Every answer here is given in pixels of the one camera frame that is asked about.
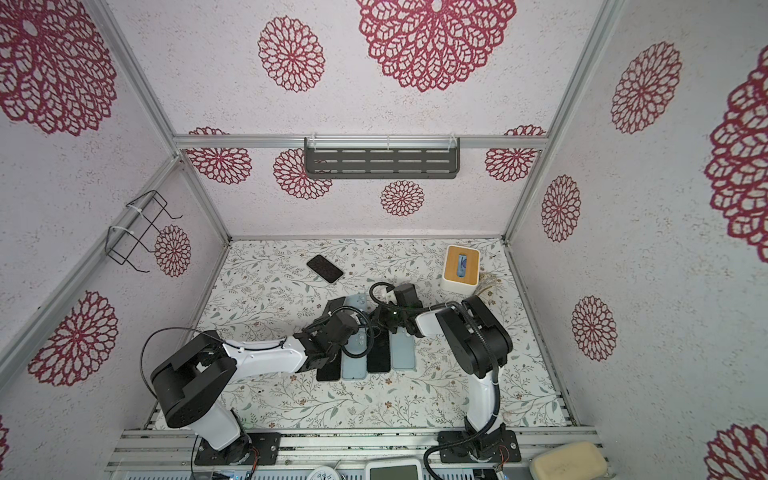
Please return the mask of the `beige sponge block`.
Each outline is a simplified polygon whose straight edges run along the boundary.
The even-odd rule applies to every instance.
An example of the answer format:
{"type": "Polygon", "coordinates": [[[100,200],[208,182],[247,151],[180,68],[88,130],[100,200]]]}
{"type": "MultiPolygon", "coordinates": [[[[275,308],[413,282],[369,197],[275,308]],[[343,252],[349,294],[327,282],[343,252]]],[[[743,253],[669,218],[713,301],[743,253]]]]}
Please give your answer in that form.
{"type": "Polygon", "coordinates": [[[576,442],[536,456],[529,471],[537,480],[591,480],[604,477],[608,463],[590,442],[576,442]]]}

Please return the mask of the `white round timer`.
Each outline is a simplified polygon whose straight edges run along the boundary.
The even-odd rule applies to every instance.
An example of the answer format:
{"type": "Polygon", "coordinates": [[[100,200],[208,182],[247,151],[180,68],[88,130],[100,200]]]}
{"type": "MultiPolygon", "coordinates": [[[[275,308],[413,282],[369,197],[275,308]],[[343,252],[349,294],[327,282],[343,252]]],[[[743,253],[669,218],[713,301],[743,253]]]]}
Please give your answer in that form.
{"type": "Polygon", "coordinates": [[[341,480],[342,475],[333,467],[320,466],[307,475],[307,480],[341,480]]]}

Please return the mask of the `blue phone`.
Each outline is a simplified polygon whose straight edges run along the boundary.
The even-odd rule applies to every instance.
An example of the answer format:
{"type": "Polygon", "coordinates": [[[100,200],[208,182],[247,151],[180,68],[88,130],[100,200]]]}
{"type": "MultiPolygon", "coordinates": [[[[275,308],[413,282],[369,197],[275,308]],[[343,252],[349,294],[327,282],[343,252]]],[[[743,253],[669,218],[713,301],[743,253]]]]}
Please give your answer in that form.
{"type": "Polygon", "coordinates": [[[389,333],[378,335],[373,347],[366,356],[366,369],[370,374],[388,373],[391,370],[391,351],[389,333]]]}

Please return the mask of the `light blue case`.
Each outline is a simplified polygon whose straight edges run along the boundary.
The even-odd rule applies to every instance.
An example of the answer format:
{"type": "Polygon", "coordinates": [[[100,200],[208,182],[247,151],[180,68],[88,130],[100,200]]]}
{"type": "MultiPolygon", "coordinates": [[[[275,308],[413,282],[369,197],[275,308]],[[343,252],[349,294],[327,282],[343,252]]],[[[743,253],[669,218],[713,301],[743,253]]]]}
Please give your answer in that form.
{"type": "Polygon", "coordinates": [[[395,371],[415,371],[415,339],[405,329],[389,334],[391,368],[395,371]]]}
{"type": "Polygon", "coordinates": [[[345,306],[356,308],[362,312],[368,312],[368,296],[365,293],[348,295],[345,297],[345,306]]]}

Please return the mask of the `grey wall shelf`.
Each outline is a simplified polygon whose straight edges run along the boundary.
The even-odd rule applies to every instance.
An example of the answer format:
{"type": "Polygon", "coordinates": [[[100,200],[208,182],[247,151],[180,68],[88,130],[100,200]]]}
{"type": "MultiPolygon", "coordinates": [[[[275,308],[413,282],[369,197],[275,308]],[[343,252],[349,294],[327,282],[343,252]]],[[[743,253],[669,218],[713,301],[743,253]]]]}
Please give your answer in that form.
{"type": "Polygon", "coordinates": [[[304,140],[304,168],[313,180],[443,180],[460,170],[461,142],[340,142],[304,140]]]}

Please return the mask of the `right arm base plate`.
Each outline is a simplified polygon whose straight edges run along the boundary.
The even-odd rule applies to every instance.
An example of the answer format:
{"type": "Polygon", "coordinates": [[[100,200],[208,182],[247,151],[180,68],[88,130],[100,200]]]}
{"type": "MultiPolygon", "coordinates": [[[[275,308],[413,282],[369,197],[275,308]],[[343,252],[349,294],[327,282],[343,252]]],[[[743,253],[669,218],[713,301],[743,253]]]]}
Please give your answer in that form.
{"type": "Polygon", "coordinates": [[[459,463],[518,463],[522,454],[515,433],[505,425],[472,442],[439,451],[445,464],[459,463]]]}

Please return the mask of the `black phone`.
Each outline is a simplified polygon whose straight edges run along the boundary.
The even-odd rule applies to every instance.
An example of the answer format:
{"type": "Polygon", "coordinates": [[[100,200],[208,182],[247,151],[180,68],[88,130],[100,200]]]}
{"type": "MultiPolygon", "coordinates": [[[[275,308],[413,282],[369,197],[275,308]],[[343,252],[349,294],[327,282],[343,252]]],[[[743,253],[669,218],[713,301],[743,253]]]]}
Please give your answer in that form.
{"type": "Polygon", "coordinates": [[[306,263],[307,267],[329,284],[339,280],[344,272],[323,255],[318,254],[306,263]]]}

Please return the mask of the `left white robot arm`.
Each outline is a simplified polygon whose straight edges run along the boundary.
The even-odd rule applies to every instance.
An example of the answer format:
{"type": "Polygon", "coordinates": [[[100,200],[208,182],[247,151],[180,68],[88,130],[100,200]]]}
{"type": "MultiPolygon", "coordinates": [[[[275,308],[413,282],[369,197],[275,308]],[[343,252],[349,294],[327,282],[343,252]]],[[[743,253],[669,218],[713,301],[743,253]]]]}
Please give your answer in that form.
{"type": "Polygon", "coordinates": [[[220,399],[224,390],[262,375],[320,370],[369,326],[366,313],[341,304],[278,340],[242,342],[227,340],[215,330],[198,330],[145,379],[168,427],[191,429],[215,453],[245,452],[251,440],[220,399]]]}

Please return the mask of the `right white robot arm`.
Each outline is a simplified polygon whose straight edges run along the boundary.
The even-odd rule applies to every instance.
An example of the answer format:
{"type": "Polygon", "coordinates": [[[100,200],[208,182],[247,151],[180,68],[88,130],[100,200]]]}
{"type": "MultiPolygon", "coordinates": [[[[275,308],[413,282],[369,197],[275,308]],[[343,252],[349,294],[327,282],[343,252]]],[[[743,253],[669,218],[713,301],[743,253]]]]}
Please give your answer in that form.
{"type": "Polygon", "coordinates": [[[469,376],[466,429],[490,435],[501,427],[500,376],[513,350],[506,328],[477,295],[425,306],[411,283],[376,282],[368,291],[377,321],[390,331],[405,329],[417,338],[442,336],[469,376]]]}

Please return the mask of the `white wooden-top tissue box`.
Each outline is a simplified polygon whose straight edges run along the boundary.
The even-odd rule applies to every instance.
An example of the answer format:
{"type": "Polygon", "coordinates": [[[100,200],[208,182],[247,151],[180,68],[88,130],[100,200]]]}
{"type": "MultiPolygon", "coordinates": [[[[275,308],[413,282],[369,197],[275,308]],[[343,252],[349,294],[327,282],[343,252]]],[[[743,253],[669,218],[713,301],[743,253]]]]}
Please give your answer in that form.
{"type": "Polygon", "coordinates": [[[465,246],[449,245],[440,276],[440,287],[468,297],[477,289],[479,277],[480,252],[465,246]]]}

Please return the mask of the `white display device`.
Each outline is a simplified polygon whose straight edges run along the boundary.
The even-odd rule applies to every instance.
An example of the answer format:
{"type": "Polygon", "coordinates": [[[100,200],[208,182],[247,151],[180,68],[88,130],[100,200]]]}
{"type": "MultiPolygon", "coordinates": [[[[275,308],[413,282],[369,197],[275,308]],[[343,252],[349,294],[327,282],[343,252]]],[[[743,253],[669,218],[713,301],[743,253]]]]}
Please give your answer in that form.
{"type": "Polygon", "coordinates": [[[371,461],[365,465],[364,479],[422,480],[422,462],[409,457],[371,461]]]}

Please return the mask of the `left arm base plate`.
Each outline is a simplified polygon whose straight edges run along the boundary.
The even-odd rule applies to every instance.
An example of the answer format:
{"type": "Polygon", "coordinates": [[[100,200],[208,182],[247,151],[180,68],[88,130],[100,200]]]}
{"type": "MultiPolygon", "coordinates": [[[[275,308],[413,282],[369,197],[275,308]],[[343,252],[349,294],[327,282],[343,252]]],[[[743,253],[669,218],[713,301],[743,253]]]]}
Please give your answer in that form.
{"type": "Polygon", "coordinates": [[[202,439],[193,464],[195,467],[274,465],[280,440],[279,433],[243,433],[229,446],[216,450],[202,439]]]}

